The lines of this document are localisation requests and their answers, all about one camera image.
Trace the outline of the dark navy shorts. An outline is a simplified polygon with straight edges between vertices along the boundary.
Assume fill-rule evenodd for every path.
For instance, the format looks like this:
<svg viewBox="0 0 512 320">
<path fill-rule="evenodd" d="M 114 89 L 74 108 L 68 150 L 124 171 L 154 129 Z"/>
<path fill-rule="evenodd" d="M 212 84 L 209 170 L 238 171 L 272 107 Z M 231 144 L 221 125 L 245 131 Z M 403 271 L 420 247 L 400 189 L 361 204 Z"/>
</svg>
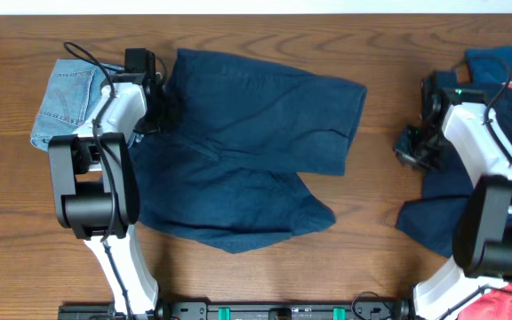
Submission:
<svg viewBox="0 0 512 320">
<path fill-rule="evenodd" d="M 166 91 L 180 121 L 130 150 L 143 225 L 240 253 L 335 223 L 300 175 L 344 174 L 365 86 L 180 49 Z"/>
</svg>

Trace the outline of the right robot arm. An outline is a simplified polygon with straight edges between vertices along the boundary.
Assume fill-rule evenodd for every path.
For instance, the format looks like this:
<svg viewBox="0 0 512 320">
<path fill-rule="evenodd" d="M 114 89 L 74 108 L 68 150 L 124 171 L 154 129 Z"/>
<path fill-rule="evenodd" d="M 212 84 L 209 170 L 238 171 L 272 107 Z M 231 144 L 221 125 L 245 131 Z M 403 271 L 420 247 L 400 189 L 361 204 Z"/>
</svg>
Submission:
<svg viewBox="0 0 512 320">
<path fill-rule="evenodd" d="M 442 167 L 447 146 L 464 165 L 473 191 L 452 234 L 452 256 L 412 296 L 396 302 L 393 319 L 454 319 L 488 292 L 512 293 L 512 145 L 493 105 L 498 96 L 463 88 L 453 72 L 420 82 L 422 126 L 407 126 L 396 157 L 424 172 Z"/>
</svg>

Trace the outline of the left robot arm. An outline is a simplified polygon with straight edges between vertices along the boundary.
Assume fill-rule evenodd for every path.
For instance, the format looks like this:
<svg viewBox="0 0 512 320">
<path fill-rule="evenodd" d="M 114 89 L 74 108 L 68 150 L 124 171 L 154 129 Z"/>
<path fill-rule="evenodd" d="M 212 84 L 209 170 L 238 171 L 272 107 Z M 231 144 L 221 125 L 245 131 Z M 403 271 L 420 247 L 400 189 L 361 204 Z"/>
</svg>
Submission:
<svg viewBox="0 0 512 320">
<path fill-rule="evenodd" d="M 172 127 L 158 59 L 128 48 L 124 67 L 105 75 L 98 105 L 81 126 L 51 138 L 48 156 L 57 220 L 93 252 L 114 295 L 109 304 L 67 304 L 60 319 L 169 319 L 140 248 L 140 196 L 129 155 L 138 135 Z"/>
</svg>

